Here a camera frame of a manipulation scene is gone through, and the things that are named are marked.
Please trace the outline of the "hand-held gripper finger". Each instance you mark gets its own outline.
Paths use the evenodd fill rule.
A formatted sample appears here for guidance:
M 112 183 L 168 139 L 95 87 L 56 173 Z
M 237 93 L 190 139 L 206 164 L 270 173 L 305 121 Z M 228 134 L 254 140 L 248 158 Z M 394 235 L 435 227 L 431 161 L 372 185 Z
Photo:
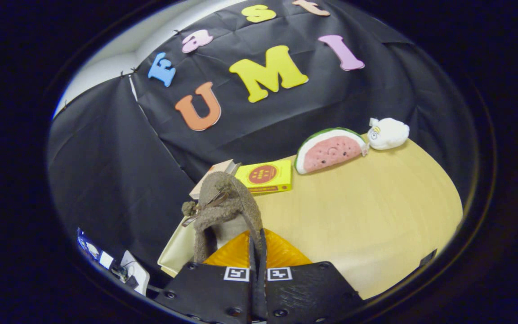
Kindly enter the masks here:
M 247 239 L 247 267 L 188 262 L 156 302 L 191 323 L 250 324 L 257 281 L 256 249 Z
M 263 262 L 259 304 L 268 324 L 333 324 L 362 308 L 362 298 L 328 261 L 304 265 L 269 266 L 281 260 L 277 234 L 262 230 Z

